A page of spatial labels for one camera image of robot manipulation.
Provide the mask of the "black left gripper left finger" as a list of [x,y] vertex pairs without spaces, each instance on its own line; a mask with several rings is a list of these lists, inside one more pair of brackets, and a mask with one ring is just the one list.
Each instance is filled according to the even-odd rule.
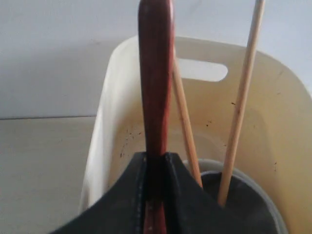
[[146,153],[135,153],[116,183],[94,205],[53,234],[142,234]]

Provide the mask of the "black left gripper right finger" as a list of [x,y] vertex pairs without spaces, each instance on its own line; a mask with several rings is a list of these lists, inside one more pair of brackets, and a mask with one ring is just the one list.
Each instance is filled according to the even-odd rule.
[[203,191],[178,154],[166,153],[164,166],[164,211],[169,234],[244,233],[244,224]]

